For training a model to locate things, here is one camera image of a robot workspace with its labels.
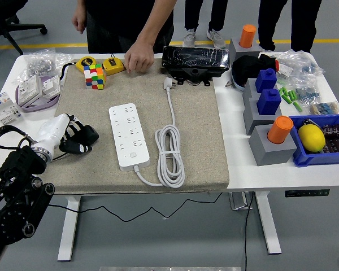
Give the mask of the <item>person's right hand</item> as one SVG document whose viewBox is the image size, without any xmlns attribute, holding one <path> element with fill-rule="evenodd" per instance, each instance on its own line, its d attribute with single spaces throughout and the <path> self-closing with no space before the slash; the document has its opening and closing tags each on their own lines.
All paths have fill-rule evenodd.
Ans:
<svg viewBox="0 0 339 271">
<path fill-rule="evenodd" d="M 83 34 L 84 30 L 86 29 L 86 11 L 85 10 L 76 10 L 71 20 L 75 29 L 80 33 Z"/>
</svg>

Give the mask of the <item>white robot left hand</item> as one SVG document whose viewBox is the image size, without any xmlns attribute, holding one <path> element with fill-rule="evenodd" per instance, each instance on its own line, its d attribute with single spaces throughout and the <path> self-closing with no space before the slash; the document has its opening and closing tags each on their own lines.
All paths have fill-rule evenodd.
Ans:
<svg viewBox="0 0 339 271">
<path fill-rule="evenodd" d="M 92 144 L 98 138 L 90 125 L 83 125 L 74 115 L 64 113 L 40 127 L 31 149 L 52 160 L 55 148 L 64 153 L 83 154 L 92 150 Z"/>
</svg>

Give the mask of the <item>person's left hand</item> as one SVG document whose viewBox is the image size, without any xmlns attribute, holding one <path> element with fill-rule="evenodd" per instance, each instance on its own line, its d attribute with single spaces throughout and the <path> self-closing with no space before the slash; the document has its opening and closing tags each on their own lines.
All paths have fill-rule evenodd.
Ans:
<svg viewBox="0 0 339 271">
<path fill-rule="evenodd" d="M 136 41 L 124 55 L 124 66 L 128 73 L 145 72 L 154 62 L 153 45 Z"/>
</svg>

